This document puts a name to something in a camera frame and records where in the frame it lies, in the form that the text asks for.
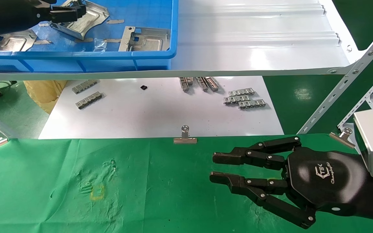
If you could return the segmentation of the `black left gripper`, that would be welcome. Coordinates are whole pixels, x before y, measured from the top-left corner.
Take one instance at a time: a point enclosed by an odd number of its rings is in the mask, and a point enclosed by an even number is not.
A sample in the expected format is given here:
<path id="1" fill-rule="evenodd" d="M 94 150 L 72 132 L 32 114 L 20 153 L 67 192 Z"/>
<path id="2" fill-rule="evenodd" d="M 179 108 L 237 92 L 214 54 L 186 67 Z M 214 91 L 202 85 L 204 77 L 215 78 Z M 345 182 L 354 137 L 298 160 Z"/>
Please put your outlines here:
<path id="1" fill-rule="evenodd" d="M 41 21 L 75 22 L 86 12 L 81 0 L 65 6 L 57 5 L 56 0 L 0 0 L 0 35 L 27 30 Z"/>

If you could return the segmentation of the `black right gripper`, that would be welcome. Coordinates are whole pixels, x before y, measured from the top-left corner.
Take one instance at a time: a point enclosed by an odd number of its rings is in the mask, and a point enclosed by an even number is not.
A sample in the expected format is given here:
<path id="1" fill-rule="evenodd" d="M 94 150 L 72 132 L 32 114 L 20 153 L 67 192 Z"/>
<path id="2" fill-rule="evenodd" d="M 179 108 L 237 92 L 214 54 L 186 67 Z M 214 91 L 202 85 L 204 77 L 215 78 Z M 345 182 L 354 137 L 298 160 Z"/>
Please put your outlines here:
<path id="1" fill-rule="evenodd" d="M 358 214 L 356 198 L 368 176 L 362 159 L 346 152 L 315 151 L 301 146 L 300 138 L 293 136 L 257 142 L 246 148 L 234 147 L 231 152 L 215 152 L 212 156 L 216 164 L 247 164 L 274 171 L 284 168 L 287 162 L 289 183 L 221 172 L 211 172 L 209 180 L 228 186 L 232 194 L 246 196 L 266 211 L 303 229 L 316 222 L 315 211 L 338 216 Z M 287 159 L 279 155 L 289 151 L 293 152 Z M 276 197 L 284 194 L 297 207 Z"/>

